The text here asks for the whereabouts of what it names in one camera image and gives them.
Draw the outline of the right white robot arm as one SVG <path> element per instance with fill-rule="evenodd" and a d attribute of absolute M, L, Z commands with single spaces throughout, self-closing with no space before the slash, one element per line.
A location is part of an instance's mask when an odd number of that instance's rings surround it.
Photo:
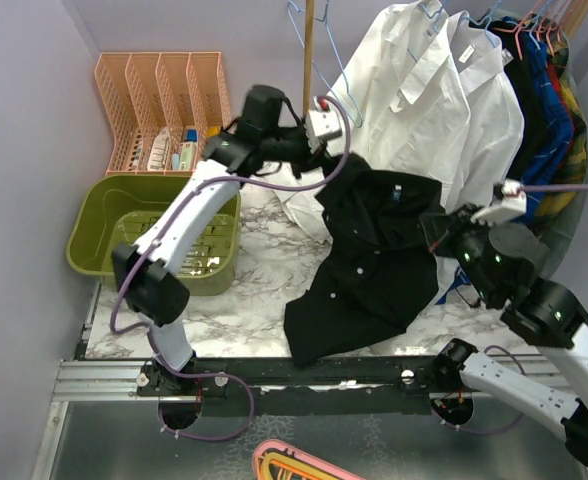
<path fill-rule="evenodd" d="M 435 383 L 500 399 L 553 432 L 588 468 L 588 312 L 569 289 L 541 277 L 548 249 L 526 226 L 476 222 L 474 214 L 466 205 L 421 215 L 428 250 L 456 259 L 485 306 L 500 311 L 501 321 L 552 363 L 572 391 L 556 392 L 460 339 L 436 356 Z"/>

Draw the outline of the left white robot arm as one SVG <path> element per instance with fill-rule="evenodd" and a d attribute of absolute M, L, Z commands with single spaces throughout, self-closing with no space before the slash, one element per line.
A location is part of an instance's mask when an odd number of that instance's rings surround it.
<path fill-rule="evenodd" d="M 194 385 L 188 364 L 195 356 L 181 322 L 190 292 L 178 278 L 187 254 L 210 221 L 243 186 L 259 186 L 265 162 L 288 163 L 296 175 L 316 167 L 329 140 L 342 134 L 341 110 L 327 96 L 294 118 L 279 123 L 292 106 L 283 91 L 255 85 L 246 94 L 241 114 L 206 141 L 187 184 L 166 211 L 133 244 L 118 244 L 111 262 L 117 302 L 126 304 L 146 329 L 154 357 L 163 365 L 160 382 L 180 395 Z"/>

